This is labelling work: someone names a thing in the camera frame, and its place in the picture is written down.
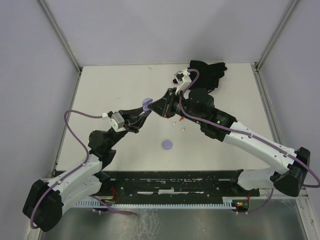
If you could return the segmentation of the purple charging case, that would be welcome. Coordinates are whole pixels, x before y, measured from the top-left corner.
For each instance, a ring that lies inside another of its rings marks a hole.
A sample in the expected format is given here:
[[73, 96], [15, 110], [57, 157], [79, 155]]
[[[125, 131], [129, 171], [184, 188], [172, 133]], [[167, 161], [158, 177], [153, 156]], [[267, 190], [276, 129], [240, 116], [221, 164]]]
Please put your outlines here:
[[173, 142], [170, 140], [164, 140], [162, 142], [162, 148], [165, 150], [171, 150], [173, 147]]
[[152, 98], [145, 98], [143, 101], [142, 101], [142, 110], [143, 112], [149, 112], [150, 109], [149, 109], [149, 104], [153, 102], [153, 99]]

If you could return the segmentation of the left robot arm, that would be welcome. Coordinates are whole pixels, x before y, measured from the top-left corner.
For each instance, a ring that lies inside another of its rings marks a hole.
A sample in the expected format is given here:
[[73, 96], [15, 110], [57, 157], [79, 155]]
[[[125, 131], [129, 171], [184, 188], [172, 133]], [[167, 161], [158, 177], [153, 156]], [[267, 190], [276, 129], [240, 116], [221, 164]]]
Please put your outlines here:
[[83, 147], [84, 156], [70, 169], [49, 180], [38, 179], [28, 193], [22, 212], [29, 218], [33, 230], [50, 231], [61, 220], [62, 216], [76, 203], [96, 193], [106, 195], [111, 189], [110, 177], [103, 172], [115, 157], [116, 145], [126, 134], [138, 133], [151, 113], [146, 107], [116, 112], [90, 115], [70, 109], [70, 113], [79, 114], [91, 119], [104, 119], [110, 123], [107, 131], [94, 130], [85, 145], [73, 132], [69, 124], [65, 126]]

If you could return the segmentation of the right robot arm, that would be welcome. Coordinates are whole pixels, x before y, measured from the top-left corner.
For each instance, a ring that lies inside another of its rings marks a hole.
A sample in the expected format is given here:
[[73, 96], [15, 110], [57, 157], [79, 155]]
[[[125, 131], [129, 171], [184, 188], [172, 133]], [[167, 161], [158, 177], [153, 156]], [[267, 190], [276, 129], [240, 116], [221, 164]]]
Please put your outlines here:
[[237, 170], [229, 183], [234, 195], [260, 188], [275, 188], [290, 197], [299, 195], [308, 172], [305, 167], [310, 151], [285, 147], [255, 133], [234, 116], [215, 108], [214, 98], [205, 89], [193, 89], [184, 98], [169, 88], [161, 99], [147, 107], [163, 118], [179, 115], [193, 121], [207, 137], [238, 147], [268, 165], [264, 169]]

